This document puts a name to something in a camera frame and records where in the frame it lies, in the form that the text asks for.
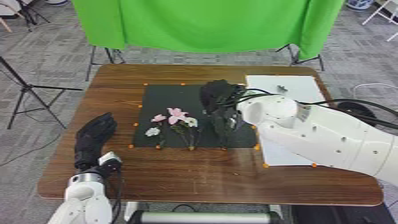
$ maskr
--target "black mat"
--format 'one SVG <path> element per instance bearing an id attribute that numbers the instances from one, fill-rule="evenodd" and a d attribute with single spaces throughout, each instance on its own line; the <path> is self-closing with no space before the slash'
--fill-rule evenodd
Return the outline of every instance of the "black mat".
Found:
<path id="1" fill-rule="evenodd" d="M 146 136 L 146 131 L 151 128 L 151 119 L 154 115 L 163 114 L 169 117 L 167 108 L 181 108 L 188 112 L 188 116 L 199 121 L 199 128 L 202 132 L 199 136 L 197 147 L 220 147 L 217 134 L 211 127 L 208 116 L 202 114 L 202 105 L 199 100 L 201 86 L 174 86 L 174 85 L 149 85 L 142 98 L 142 110 L 139 116 L 139 127 L 133 136 L 135 147 L 154 147 L 156 137 Z M 186 144 L 181 136 L 167 126 L 163 128 L 165 147 L 185 148 Z M 252 148 L 256 145 L 256 133 L 249 124 L 238 128 L 229 138 L 227 148 Z"/>

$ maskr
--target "white paper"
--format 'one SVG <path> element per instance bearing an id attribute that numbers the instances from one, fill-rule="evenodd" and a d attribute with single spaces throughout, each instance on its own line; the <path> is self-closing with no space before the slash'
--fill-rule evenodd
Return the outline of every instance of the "white paper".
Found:
<path id="1" fill-rule="evenodd" d="M 258 88 L 270 93 L 282 94 L 302 102 L 323 101 L 323 94 L 313 76 L 247 75 L 247 88 Z M 290 152 L 290 150 L 259 136 L 265 163 L 270 166 L 311 165 L 313 161 Z"/>

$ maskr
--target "white flower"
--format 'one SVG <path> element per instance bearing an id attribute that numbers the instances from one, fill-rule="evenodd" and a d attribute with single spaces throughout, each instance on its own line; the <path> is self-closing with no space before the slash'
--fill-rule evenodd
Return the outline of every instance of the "white flower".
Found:
<path id="1" fill-rule="evenodd" d="M 149 128 L 147 131 L 146 131 L 146 136 L 151 137 L 151 136 L 156 136 L 160 133 L 160 129 L 158 128 Z"/>
<path id="2" fill-rule="evenodd" d="M 194 117 L 185 118 L 185 123 L 190 127 L 197 127 L 197 119 Z"/>

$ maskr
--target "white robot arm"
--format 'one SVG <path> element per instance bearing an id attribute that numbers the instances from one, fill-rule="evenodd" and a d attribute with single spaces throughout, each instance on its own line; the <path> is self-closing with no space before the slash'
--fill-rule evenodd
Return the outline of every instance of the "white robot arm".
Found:
<path id="1" fill-rule="evenodd" d="M 99 166 L 71 177 L 64 203 L 48 224 L 108 224 L 112 222 L 112 206 L 105 196 L 103 179 L 119 166 L 121 159 L 114 152 L 108 152 L 99 158 Z"/>
<path id="2" fill-rule="evenodd" d="M 238 111 L 261 137 L 297 155 L 398 185 L 398 138 L 355 117 L 281 95 L 243 101 Z"/>

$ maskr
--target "black glove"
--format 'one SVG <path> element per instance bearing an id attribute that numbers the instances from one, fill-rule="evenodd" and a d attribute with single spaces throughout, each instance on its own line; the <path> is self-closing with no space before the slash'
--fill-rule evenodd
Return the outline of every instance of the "black glove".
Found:
<path id="1" fill-rule="evenodd" d="M 76 133 L 75 167 L 80 171 L 98 166 L 103 145 L 115 133 L 117 123 L 112 113 L 96 117 Z"/>
<path id="2" fill-rule="evenodd" d="M 245 86 L 231 85 L 226 80 L 208 82 L 201 87 L 201 103 L 211 119 L 220 147 L 227 147 L 229 136 L 236 129 L 236 100 L 245 93 Z"/>
<path id="3" fill-rule="evenodd" d="M 201 103 L 208 115 L 224 107 L 224 104 L 233 102 L 243 91 L 245 86 L 231 85 L 224 79 L 206 83 L 201 87 Z"/>

